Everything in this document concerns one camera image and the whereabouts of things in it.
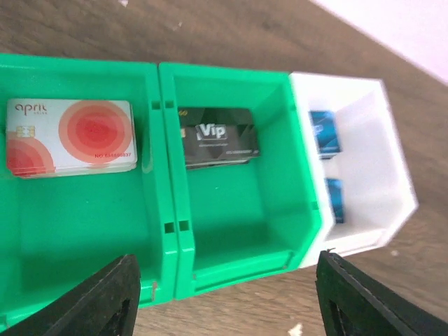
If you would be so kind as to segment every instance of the white plastic bin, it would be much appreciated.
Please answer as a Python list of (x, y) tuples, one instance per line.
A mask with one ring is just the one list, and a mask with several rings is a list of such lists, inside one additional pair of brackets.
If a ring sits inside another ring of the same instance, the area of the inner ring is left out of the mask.
[[(324, 229), (300, 267), (315, 265), (322, 250), (348, 256), (388, 244), (418, 203), (382, 80), (312, 73), (290, 79), (319, 198), (327, 199)], [(309, 111), (322, 110), (335, 113), (342, 152), (316, 162)], [(343, 224), (334, 225), (325, 177), (342, 180)]]

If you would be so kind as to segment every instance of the wooden floor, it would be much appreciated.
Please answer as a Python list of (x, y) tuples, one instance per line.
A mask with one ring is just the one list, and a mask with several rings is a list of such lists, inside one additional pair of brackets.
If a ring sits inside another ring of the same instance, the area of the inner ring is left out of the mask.
[[(448, 90), (308, 1), (1, 1), (0, 52), (384, 78), (420, 208), (389, 247), (349, 260), (448, 320)], [(135, 335), (324, 335), (314, 280), (312, 267), (142, 309)]]

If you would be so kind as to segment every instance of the green plastic bin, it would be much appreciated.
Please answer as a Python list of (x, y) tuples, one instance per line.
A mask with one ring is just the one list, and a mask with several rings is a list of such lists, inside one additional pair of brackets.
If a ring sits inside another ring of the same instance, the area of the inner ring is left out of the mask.
[[(294, 270), (322, 219), (287, 73), (159, 66), (179, 262), (175, 298)], [(261, 156), (187, 170), (178, 107), (252, 110)]]
[[(13, 177), (5, 162), (11, 98), (129, 101), (137, 168)], [(0, 330), (125, 253), (140, 264), (140, 307), (172, 300), (178, 243), (154, 64), (0, 55), (0, 137)]]

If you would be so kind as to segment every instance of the storage bin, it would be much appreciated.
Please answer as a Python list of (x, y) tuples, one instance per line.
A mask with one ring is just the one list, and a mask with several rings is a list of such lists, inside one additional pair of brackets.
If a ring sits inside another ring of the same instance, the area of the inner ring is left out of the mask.
[(322, 160), (316, 177), (342, 180), (346, 217), (320, 232), (300, 266), (315, 265), (321, 250), (347, 256), (388, 244), (418, 203), (384, 84), (313, 73), (292, 73), (290, 79), (304, 125), (311, 124), (310, 110), (335, 113), (342, 152)]
[[(322, 218), (288, 74), (170, 63), (159, 74), (179, 242), (175, 298), (296, 269)], [(260, 157), (187, 170), (178, 108), (206, 106), (251, 109)]]
[[(11, 98), (129, 101), (137, 168), (13, 177), (5, 153)], [(0, 135), (0, 330), (126, 253), (140, 264), (140, 307), (173, 298), (177, 240), (154, 64), (0, 55)]]

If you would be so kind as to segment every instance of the card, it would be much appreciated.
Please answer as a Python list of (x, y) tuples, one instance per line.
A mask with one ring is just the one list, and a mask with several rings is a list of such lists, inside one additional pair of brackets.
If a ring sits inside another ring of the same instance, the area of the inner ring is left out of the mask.
[(16, 176), (132, 167), (134, 138), (127, 101), (8, 101), (7, 167)]
[(244, 163), (260, 155), (247, 108), (182, 107), (178, 114), (187, 167)]

